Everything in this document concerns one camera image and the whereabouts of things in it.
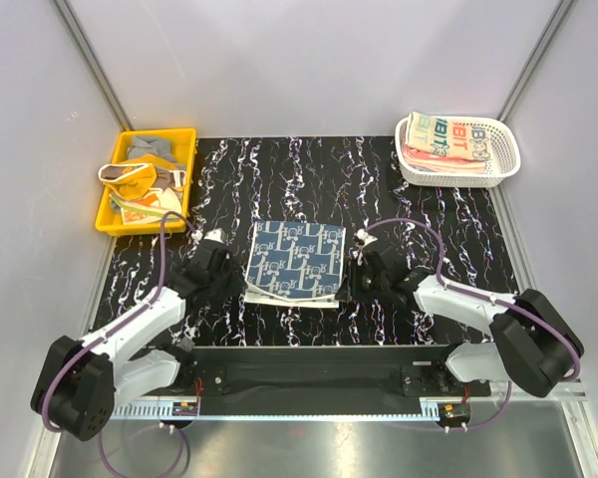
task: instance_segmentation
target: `basket rim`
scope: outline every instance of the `basket rim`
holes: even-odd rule
[[[413,167],[411,167],[407,161],[405,161],[405,159],[403,158],[403,151],[401,149],[401,138],[400,138],[400,132],[401,132],[401,126],[404,123],[408,122],[408,117],[405,117],[403,119],[401,119],[398,123],[397,123],[397,127],[395,128],[395,143],[396,143],[396,149],[397,149],[397,156],[399,157],[399,163],[410,173],[412,174],[416,174],[416,175],[420,175],[420,176],[432,176],[432,177],[437,177],[437,178],[441,178],[441,177],[447,177],[447,178],[456,178],[456,177],[465,177],[465,178],[474,178],[474,179],[484,179],[484,180],[497,180],[497,179],[504,179],[506,177],[509,176],[513,176],[516,172],[518,172],[518,170],[520,169],[520,151],[518,149],[518,144],[516,143],[516,138],[514,137],[513,133],[511,132],[511,129],[509,129],[509,127],[503,123],[500,122],[497,119],[492,119],[492,118],[482,118],[482,117],[462,117],[462,116],[452,116],[452,115],[435,115],[436,118],[443,118],[444,120],[477,120],[477,121],[481,121],[481,122],[486,122],[492,125],[495,125],[496,127],[498,127],[499,129],[501,129],[507,138],[510,139],[510,143],[511,143],[511,149],[514,153],[514,157],[516,159],[515,165],[514,167],[509,170],[508,172],[504,172],[501,174],[473,174],[473,173],[469,173],[469,172],[456,172],[453,174],[442,174],[439,172],[429,172],[429,171],[419,171],[417,169],[414,169]]]

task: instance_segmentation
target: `robotic arm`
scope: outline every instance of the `robotic arm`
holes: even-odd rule
[[[571,354],[559,340],[501,303],[537,316],[564,337],[579,357],[584,354],[578,338],[540,292],[528,289],[515,297],[465,286],[425,269],[411,271],[391,244],[364,230],[355,238],[359,250],[348,260],[340,300],[379,299],[397,307],[416,306],[424,313],[456,320],[493,338],[493,343],[448,346],[442,371],[436,373],[446,388],[451,383],[511,379],[526,392],[544,397],[570,371]]]
[[[208,300],[223,301],[243,292],[241,269],[225,246],[225,234],[216,229],[199,242],[190,262],[162,287],[156,300],[153,289],[149,307],[111,336],[130,315],[145,307],[144,299],[105,327],[75,341],[66,336],[49,348],[38,379],[31,407],[42,413],[42,404],[52,380],[84,345],[105,339],[90,350],[64,376],[51,398],[49,418],[82,441],[97,435],[113,411],[151,390],[172,385],[180,361],[174,355],[155,350],[131,360],[161,331],[181,321],[186,309]]]

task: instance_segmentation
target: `black and white marble surface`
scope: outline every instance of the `black and white marble surface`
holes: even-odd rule
[[[255,220],[343,225],[352,235],[380,219],[410,217],[439,230],[448,250],[445,274],[495,292],[516,283],[491,199],[481,189],[434,189],[407,184],[394,138],[281,137],[201,139],[195,158],[190,219],[203,231],[221,227],[243,267]],[[390,225],[411,265],[432,266],[438,246],[426,231]],[[174,270],[195,248],[190,232],[167,242]],[[156,285],[157,236],[118,239],[94,328],[102,327]],[[481,333],[442,317],[389,304],[313,310],[244,304],[190,311],[157,342],[184,336],[197,346],[405,345],[480,342]]]

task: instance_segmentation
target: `patterned cloth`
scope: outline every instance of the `patterned cloth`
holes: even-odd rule
[[[345,228],[324,224],[257,222],[248,261],[248,292],[255,304],[337,307]]]

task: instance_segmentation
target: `gray cloth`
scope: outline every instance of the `gray cloth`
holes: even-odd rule
[[[127,159],[137,159],[145,154],[162,157],[172,162],[179,169],[186,169],[185,164],[179,164],[170,152],[172,144],[168,139],[159,136],[133,136],[131,145],[127,149]]]

